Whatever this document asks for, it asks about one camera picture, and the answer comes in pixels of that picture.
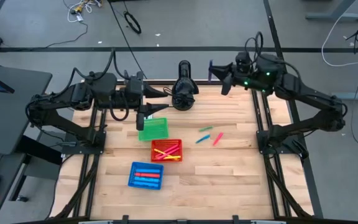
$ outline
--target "white cable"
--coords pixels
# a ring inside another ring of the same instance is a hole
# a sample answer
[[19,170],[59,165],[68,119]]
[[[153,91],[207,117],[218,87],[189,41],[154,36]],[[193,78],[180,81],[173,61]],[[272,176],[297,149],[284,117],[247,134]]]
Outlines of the white cable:
[[77,3],[77,4],[72,5],[72,7],[70,7],[70,8],[68,9],[68,12],[67,12],[67,21],[68,21],[68,22],[78,22],[78,19],[76,19],[76,20],[74,20],[74,21],[71,21],[71,20],[70,20],[70,12],[71,12],[71,9],[74,8],[74,6],[77,6],[77,5],[79,5],[79,4],[82,4],[82,1],[79,2],[79,3]]
[[331,63],[327,62],[326,58],[324,57],[324,46],[326,45],[326,43],[327,43],[327,41],[328,41],[328,39],[329,39],[329,36],[330,36],[331,33],[333,32],[333,30],[334,30],[334,28],[335,28],[335,25],[339,22],[339,20],[342,18],[342,16],[350,9],[350,7],[351,7],[352,5],[353,5],[353,4],[351,4],[351,5],[346,9],[346,11],[344,11],[344,12],[342,13],[342,15],[339,16],[339,18],[337,19],[337,21],[334,23],[333,28],[331,28],[331,30],[329,31],[329,33],[328,33],[328,35],[327,35],[327,38],[326,38],[326,40],[325,40],[324,43],[323,43],[323,46],[321,46],[321,56],[323,56],[324,62],[325,62],[327,65],[329,65],[329,66],[332,66],[332,67],[343,67],[343,66],[356,65],[356,64],[358,64],[358,62],[351,62],[351,63],[345,63],[345,64],[343,64],[343,65],[334,65],[334,64],[331,64]]
[[[74,21],[71,21],[70,20],[70,14],[71,14],[71,10],[75,7],[75,6],[78,6],[80,4],[83,4],[84,3],[84,0],[81,0],[79,3],[75,4],[75,5],[72,5],[69,9],[68,9],[68,12],[67,12],[67,21],[68,22],[78,22],[78,19],[74,20]],[[96,3],[92,3],[90,1],[88,1],[87,3],[85,3],[84,7],[86,9],[86,11],[88,13],[92,13],[92,7],[91,5],[96,5]]]

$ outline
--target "blue basket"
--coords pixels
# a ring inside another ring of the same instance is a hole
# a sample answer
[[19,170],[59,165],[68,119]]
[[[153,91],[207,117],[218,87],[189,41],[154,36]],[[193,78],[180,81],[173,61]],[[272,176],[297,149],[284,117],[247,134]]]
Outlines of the blue basket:
[[[135,180],[135,173],[137,172],[137,170],[139,169],[156,169],[159,170],[160,174],[160,178],[157,179],[159,180],[158,183],[156,182],[143,182],[144,184],[147,185],[138,185],[136,184],[136,180]],[[161,186],[162,186],[162,175],[164,172],[164,166],[160,165],[160,164],[148,164],[145,162],[133,162],[132,163],[132,167],[131,167],[131,173],[129,174],[129,180],[128,180],[128,186],[130,187],[138,187],[138,188],[143,188],[143,189],[150,189],[150,190],[160,190]]]

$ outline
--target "wooden tabletop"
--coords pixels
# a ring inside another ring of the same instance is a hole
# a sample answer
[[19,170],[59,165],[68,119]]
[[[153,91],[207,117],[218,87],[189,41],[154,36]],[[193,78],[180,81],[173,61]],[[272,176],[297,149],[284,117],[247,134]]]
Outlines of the wooden tabletop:
[[[119,220],[123,215],[129,215],[132,220],[214,220],[231,219],[232,215],[239,215],[240,219],[273,218],[264,160],[257,149],[251,92],[236,87],[229,95],[222,96],[221,86],[199,86],[199,89],[192,109],[167,108],[154,114],[155,118],[168,119],[170,139],[183,141],[183,162],[164,164],[161,190],[127,186],[132,162],[150,162],[150,142],[138,141],[134,112],[123,122],[108,115],[107,140],[99,163],[92,219]],[[170,100],[168,97],[147,101],[170,104]],[[268,100],[273,123],[289,123],[285,101],[275,96],[269,96]],[[90,114],[91,110],[76,111],[73,120],[87,126]],[[116,115],[120,117],[124,113],[117,111]],[[198,131],[211,125],[214,128],[210,131]],[[222,139],[212,146],[220,132],[224,133]],[[211,139],[195,144],[206,134],[210,134]],[[73,156],[62,167],[52,216],[76,190],[82,157]],[[280,158],[288,190],[307,212],[313,213],[298,156],[286,154]],[[281,196],[277,195],[283,215]]]

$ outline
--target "green marker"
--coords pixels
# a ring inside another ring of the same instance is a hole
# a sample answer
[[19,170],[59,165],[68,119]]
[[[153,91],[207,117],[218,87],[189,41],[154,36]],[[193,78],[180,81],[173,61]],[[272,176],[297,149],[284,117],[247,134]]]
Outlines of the green marker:
[[209,129],[213,129],[214,126],[209,126],[209,127],[206,127],[206,128],[201,128],[200,130],[198,130],[199,132],[202,132],[202,131],[207,131]]

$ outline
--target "concrete floor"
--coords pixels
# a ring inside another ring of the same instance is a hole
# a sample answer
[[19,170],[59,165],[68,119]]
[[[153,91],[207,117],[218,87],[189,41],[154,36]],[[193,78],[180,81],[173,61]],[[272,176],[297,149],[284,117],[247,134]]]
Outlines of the concrete floor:
[[[67,4],[76,3],[66,0]],[[330,11],[338,1],[270,0],[278,37],[282,47],[321,47],[332,22],[305,20],[305,13]],[[124,26],[133,47],[194,47],[243,46],[248,37],[260,30],[265,46],[274,47],[263,2],[260,0],[149,0],[128,1],[144,31],[133,33]],[[121,2],[113,7],[123,11]],[[358,1],[349,12],[358,12]],[[108,6],[84,14],[88,33],[74,43],[55,47],[125,47],[126,44]],[[121,24],[125,20],[119,16]],[[358,23],[338,24],[326,47],[350,48],[343,36],[358,29]],[[0,11],[0,36],[10,47],[43,47],[53,42],[74,39],[84,31],[81,24],[67,22],[67,9],[61,0],[6,1]],[[206,78],[210,59],[216,65],[234,61],[237,52],[135,52],[149,78],[176,78],[177,64],[189,60],[194,78]],[[40,70],[53,74],[47,91],[60,91],[68,81],[73,67],[81,71],[99,71],[104,68],[107,52],[16,52],[1,53],[0,64],[7,67]],[[138,71],[132,55],[119,52],[118,65],[133,74]],[[356,89],[358,65],[329,67],[319,53],[284,53],[285,60],[294,64],[306,85],[319,91],[332,92]],[[358,61],[358,54],[326,54],[332,63]],[[297,103],[301,119],[309,118],[316,110]],[[354,132],[358,138],[358,103],[354,104]],[[72,117],[72,112],[61,113]],[[350,133],[350,114],[347,126],[340,132],[317,131],[306,138],[319,199],[325,218],[358,220],[358,145]],[[36,136],[34,130],[27,130]],[[47,215],[52,203],[53,181],[29,179],[21,194],[32,198],[32,203],[18,206],[6,203],[0,214],[0,223],[40,220]]]

